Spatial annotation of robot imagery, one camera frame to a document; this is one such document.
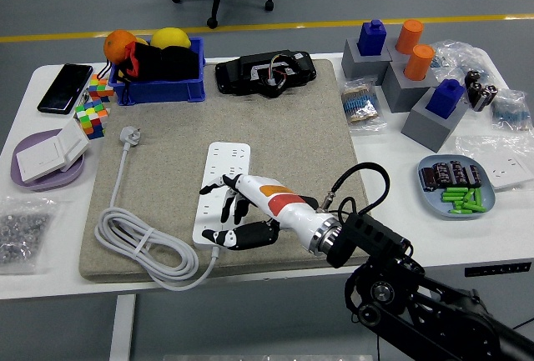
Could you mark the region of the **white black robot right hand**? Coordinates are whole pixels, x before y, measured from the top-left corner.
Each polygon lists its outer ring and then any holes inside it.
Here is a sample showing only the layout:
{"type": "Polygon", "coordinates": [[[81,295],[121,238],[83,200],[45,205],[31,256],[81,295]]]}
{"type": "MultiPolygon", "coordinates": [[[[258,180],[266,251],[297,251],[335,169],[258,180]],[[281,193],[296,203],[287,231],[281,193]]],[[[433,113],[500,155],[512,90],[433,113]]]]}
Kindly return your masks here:
{"type": "Polygon", "coordinates": [[[233,229],[206,229],[202,235],[229,250],[241,251],[274,243],[281,229],[294,231],[300,243],[312,253],[323,251],[326,234],[340,224],[329,213],[320,213],[313,198],[289,190],[279,181],[238,174],[222,175],[199,190],[201,195],[226,187],[220,222],[234,217],[233,229]]]}

